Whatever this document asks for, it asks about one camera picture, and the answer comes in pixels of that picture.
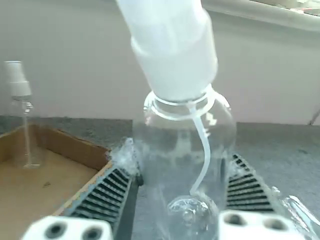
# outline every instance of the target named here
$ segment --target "spray bottle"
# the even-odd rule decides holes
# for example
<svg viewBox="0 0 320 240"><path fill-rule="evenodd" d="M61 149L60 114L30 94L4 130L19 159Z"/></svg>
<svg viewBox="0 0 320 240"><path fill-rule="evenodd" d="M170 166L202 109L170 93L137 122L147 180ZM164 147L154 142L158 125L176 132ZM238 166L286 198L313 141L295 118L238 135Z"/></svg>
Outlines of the spray bottle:
<svg viewBox="0 0 320 240"><path fill-rule="evenodd" d="M42 161L41 150L37 147L36 136L31 129L33 104L30 83L26 79L20 61L6 61L8 82L11 89L11 118L13 126L19 127L14 133L12 157L17 167L38 168Z"/></svg>
<svg viewBox="0 0 320 240"><path fill-rule="evenodd" d="M159 237L216 239L236 124L211 85L218 59L210 16L200 0L117 3L152 89L133 142Z"/></svg>

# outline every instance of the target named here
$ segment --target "cardboard box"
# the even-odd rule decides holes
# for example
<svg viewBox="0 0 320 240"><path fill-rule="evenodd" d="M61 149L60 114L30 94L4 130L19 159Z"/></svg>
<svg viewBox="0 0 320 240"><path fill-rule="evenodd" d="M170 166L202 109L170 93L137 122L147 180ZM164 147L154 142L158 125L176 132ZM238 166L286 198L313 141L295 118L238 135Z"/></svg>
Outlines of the cardboard box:
<svg viewBox="0 0 320 240"><path fill-rule="evenodd" d="M106 148L60 130L29 127L43 152L44 163L37 169L13 164L13 146L17 139L23 139L22 128L0 135L1 240L20 239L32 222L61 215L80 192L111 167Z"/></svg>

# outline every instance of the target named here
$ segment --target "black vent grille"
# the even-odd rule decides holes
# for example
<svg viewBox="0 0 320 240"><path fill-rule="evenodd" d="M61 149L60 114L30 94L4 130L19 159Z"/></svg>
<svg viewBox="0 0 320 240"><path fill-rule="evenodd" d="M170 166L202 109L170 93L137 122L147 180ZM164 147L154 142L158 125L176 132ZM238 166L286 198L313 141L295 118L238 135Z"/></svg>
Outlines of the black vent grille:
<svg viewBox="0 0 320 240"><path fill-rule="evenodd" d="M117 168L108 169L86 193L65 210L70 217L108 221L115 231L126 203L132 180Z"/></svg>
<svg viewBox="0 0 320 240"><path fill-rule="evenodd" d="M231 177L227 189L227 209L274 212L268 197L269 188L264 184L249 164L239 155L233 160L244 171L244 175Z"/></svg>

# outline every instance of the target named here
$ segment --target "white wall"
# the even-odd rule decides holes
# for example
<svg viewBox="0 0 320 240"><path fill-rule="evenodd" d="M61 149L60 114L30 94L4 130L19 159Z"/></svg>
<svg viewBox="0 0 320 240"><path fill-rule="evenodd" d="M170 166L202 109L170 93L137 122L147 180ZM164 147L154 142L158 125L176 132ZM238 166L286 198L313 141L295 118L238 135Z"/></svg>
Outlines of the white wall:
<svg viewBox="0 0 320 240"><path fill-rule="evenodd" d="M210 15L214 85L236 120L306 124L320 107L320 34ZM41 116L134 118L149 87L129 37L109 0L0 0L0 62L23 61ZM0 114L8 112L5 80L0 64Z"/></svg>

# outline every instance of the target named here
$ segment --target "clear glass bottle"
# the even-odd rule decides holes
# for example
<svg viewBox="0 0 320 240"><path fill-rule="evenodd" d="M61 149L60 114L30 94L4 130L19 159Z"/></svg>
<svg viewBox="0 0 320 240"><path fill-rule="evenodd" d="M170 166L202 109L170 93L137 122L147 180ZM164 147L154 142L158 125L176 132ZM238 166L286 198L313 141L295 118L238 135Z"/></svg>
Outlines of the clear glass bottle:
<svg viewBox="0 0 320 240"><path fill-rule="evenodd" d="M141 115L133 141L160 239L215 239L236 137L227 100L211 84L189 101L150 92Z"/></svg>
<svg viewBox="0 0 320 240"><path fill-rule="evenodd" d="M15 128L12 157L14 164L24 169L40 167L43 158L36 128L32 125L33 107L30 96L12 97L10 123Z"/></svg>
<svg viewBox="0 0 320 240"><path fill-rule="evenodd" d="M18 167L38 168L43 154L37 144L36 127L32 125L34 118L30 83L25 77L21 61L6 61L5 64L12 100L9 121L11 129L14 129L11 157Z"/></svg>

